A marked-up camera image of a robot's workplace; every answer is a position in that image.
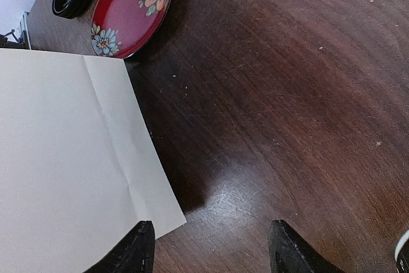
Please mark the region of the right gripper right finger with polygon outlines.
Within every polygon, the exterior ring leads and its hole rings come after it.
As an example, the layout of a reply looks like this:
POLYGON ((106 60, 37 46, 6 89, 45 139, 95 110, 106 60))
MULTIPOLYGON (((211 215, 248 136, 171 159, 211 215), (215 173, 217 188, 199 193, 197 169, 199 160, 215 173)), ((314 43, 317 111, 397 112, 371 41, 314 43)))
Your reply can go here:
POLYGON ((340 272, 305 241, 286 221, 272 221, 268 234, 271 272, 340 272))

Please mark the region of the black paper coffee cup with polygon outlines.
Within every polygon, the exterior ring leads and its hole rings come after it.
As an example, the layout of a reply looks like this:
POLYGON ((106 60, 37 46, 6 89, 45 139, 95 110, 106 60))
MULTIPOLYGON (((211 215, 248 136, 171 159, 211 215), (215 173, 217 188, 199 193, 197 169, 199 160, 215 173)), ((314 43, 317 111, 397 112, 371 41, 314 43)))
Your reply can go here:
POLYGON ((399 239, 394 251, 394 259, 399 273, 409 273, 409 230, 406 230, 399 239))

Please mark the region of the cream paper bag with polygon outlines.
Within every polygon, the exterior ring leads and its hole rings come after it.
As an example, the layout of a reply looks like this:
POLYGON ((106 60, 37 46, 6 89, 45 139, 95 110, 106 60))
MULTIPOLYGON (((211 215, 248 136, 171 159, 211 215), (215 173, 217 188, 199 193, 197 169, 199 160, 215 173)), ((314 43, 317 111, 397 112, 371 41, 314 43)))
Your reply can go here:
POLYGON ((185 216, 122 59, 1 50, 1 271, 84 272, 185 216))

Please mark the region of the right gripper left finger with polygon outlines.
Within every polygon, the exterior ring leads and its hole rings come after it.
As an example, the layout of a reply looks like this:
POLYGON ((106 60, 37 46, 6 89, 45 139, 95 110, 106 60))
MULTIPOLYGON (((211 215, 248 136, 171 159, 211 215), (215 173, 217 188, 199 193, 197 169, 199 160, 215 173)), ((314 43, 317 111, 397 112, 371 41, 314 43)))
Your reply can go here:
POLYGON ((140 221, 85 273, 152 273, 154 255, 155 230, 153 223, 140 221))

